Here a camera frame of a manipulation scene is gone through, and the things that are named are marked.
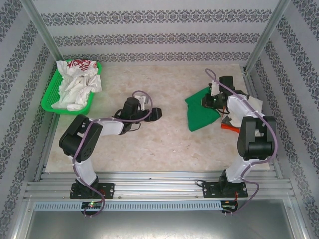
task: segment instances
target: green cloth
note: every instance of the green cloth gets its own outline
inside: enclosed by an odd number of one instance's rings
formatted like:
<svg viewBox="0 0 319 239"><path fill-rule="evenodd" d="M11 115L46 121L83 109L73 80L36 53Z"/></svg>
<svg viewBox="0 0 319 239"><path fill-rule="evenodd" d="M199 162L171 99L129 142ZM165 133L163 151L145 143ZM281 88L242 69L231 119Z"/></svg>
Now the green cloth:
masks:
<svg viewBox="0 0 319 239"><path fill-rule="evenodd" d="M202 89L185 100L188 104L188 128L191 132L215 122L220 117L217 110L205 108L201 105L201 100L207 93L210 94L209 87Z"/></svg>

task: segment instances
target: crumpled white fabric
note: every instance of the crumpled white fabric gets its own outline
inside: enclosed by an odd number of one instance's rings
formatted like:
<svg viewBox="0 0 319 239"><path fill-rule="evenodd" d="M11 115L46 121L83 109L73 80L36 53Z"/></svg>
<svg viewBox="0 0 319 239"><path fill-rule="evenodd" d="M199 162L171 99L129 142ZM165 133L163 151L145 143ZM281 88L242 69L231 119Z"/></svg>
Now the crumpled white fabric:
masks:
<svg viewBox="0 0 319 239"><path fill-rule="evenodd" d="M91 91L102 90L96 61L74 60L74 64L69 63L69 66L66 61L57 61L56 65L63 80L59 86L60 100L52 108L81 110L86 106Z"/></svg>

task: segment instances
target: patterned wallpaper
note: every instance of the patterned wallpaper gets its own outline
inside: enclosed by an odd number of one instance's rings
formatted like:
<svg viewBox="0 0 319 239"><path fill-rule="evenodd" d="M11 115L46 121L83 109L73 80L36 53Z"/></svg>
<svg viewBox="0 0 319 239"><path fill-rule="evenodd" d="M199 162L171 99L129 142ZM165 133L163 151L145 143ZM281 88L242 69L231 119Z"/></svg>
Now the patterned wallpaper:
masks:
<svg viewBox="0 0 319 239"><path fill-rule="evenodd" d="M278 0L85 2L34 1L64 58L244 66Z"/></svg>
<svg viewBox="0 0 319 239"><path fill-rule="evenodd" d="M292 0L251 72L277 120L278 160L311 238L319 238L319 2Z"/></svg>
<svg viewBox="0 0 319 239"><path fill-rule="evenodd" d="M54 60L18 0L0 1L0 239L35 177L53 114L41 105Z"/></svg>

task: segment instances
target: purple cable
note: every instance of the purple cable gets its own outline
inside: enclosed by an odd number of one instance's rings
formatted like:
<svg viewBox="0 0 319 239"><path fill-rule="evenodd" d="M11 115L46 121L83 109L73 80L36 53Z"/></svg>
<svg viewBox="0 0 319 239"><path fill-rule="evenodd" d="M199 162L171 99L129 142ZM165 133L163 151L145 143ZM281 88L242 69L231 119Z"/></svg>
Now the purple cable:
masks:
<svg viewBox="0 0 319 239"><path fill-rule="evenodd" d="M269 132L271 133L273 139L274 139L274 144L275 144L275 149L274 149L274 153L270 156L270 158L266 159L265 161L261 161L261 162L253 162L251 163L250 165L248 165L245 170L242 172L242 174L240 175L241 176L241 179L245 182L245 183L250 183L250 184L255 184L257 186L257 189L256 191L253 193L253 195L251 195L251 197L247 200L247 202L241 207L239 208L237 211L233 212L233 214L236 214L238 213L241 209L243 209L248 203L250 203L250 201L256 196L256 194L258 193L259 191L259 184L256 183L256 182L250 182L250 181L247 181L246 179L244 179L244 176L245 176L245 173L254 165L256 164L262 164L262 163L268 163L270 161L272 161L276 154L277 154L277 151L278 151L278 141L277 141L277 138L276 138L276 134L274 132L274 130L271 128L271 126L268 124L267 121L265 121L265 119L259 114L256 112L256 110L249 104L249 102L247 101L246 98L243 98L241 97L239 94L235 93L233 90L231 90L229 87L225 86L224 84L220 83L218 80L217 80L217 77L216 77L216 74L215 72L213 72L212 70L206 68L205 69L205 72L206 74L214 81L216 82L217 84L221 85L222 87L224 87L225 89L227 89L229 92L231 92L233 95L235 95L237 98L239 98L240 100L242 100L245 105L248 106L248 108L265 124L265 126L267 126L267 128L269 129Z"/></svg>
<svg viewBox="0 0 319 239"><path fill-rule="evenodd" d="M104 198L104 196L103 196L103 194L102 194L101 192L99 192L99 191L96 190L95 188L92 188L89 184L87 184L86 182L84 182L84 180L80 177L80 175L79 175L79 173L77 172L76 167L75 167L76 157L79 155L80 150L81 150L81 148L82 148L82 146L83 146L83 144L84 144L85 138L87 137L87 134L88 134L88 132L89 132L89 129L91 128L91 126L92 126L94 123L99 122L99 121L112 121L112 120L114 120L114 121L119 121L119 122L140 122L140 121L146 119L146 118L152 113L153 101L152 101L151 97L148 95L148 93L146 93L146 92L144 92L144 91L134 91L134 92L132 93L132 97L134 97L134 95L135 95L137 92L140 92L140 93L146 95L146 96L149 98L149 100L150 100L150 102L151 102L151 108L150 108L150 111L148 112L148 114L147 114L146 116L140 118L140 119L135 119L135 120L131 120L131 119L115 119L115 118L100 118L100 119L94 119L94 120L92 120L92 121L89 123L88 127L86 128L85 133L84 133L84 135L83 135L83 138L82 138L82 140L81 140L81 142L80 142L80 144L79 144L79 147L78 147L78 149L76 150L76 152L75 152L75 154L74 154L74 156L73 156L73 158L72 158L72 167L73 167L73 171L74 171L74 173L75 173L77 179L78 179L82 184L84 184L86 187L88 187L89 189L91 189L93 192L96 192L97 194L99 194L99 195L101 196L102 206L101 206L101 208L99 209L99 211L97 211L97 212L96 212L95 214L93 214L93 215L90 215L91 218L97 216L98 214L100 214L100 213L102 212L102 210L104 209L104 206L105 206L105 198ZM84 212L83 212L84 216L86 217L87 214L85 214L85 212L86 212L86 208L84 209Z"/></svg>

